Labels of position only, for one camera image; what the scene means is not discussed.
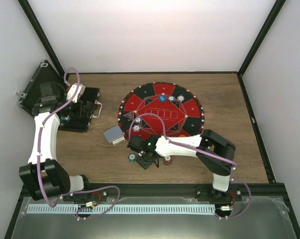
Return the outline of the blue orange 10 chip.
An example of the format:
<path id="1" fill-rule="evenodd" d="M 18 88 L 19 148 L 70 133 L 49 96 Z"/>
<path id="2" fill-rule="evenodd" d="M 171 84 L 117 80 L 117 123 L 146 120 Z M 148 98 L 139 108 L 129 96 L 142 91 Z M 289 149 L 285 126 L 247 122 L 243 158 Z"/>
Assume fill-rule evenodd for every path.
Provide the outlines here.
<path id="1" fill-rule="evenodd" d="M 141 129 L 140 126 L 137 125 L 137 124 L 133 126 L 133 131 L 134 132 L 138 132 L 140 129 Z"/>

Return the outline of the blue small blind button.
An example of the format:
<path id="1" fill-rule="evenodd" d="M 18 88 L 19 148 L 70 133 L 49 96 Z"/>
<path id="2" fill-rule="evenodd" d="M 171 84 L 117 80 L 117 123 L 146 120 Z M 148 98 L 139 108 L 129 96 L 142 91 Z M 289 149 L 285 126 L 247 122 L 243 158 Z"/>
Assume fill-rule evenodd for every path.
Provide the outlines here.
<path id="1" fill-rule="evenodd" d="M 158 97 L 158 100 L 163 103 L 163 102 L 165 102 L 167 100 L 167 97 L 165 95 L 160 95 Z"/>

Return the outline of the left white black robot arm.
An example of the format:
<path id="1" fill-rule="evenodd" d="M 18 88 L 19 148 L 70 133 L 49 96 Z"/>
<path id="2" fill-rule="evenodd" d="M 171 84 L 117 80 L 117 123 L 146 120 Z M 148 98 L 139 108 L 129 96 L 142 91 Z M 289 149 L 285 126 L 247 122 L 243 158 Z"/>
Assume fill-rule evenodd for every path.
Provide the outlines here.
<path id="1" fill-rule="evenodd" d="M 85 175 L 70 176 L 58 163 L 56 154 L 58 130 L 86 132 L 97 109 L 100 90 L 57 82 L 41 83 L 28 93 L 33 104 L 35 136 L 32 153 L 19 176 L 34 200 L 75 193 L 81 201 L 92 197 L 92 188 Z"/>

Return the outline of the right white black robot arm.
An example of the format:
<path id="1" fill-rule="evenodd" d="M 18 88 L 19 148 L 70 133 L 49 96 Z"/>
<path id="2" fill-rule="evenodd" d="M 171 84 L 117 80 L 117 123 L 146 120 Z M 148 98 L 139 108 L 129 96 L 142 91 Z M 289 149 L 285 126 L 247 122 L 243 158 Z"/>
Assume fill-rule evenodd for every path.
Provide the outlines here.
<path id="1" fill-rule="evenodd" d="M 147 169 L 159 158 L 197 158 L 213 174 L 213 197 L 222 201 L 230 194 L 232 170 L 237 167 L 234 162 L 236 146 L 210 129 L 187 137 L 152 134 L 145 139 L 133 135 L 128 140 L 127 148 L 137 153 L 136 161 L 143 169 Z"/>

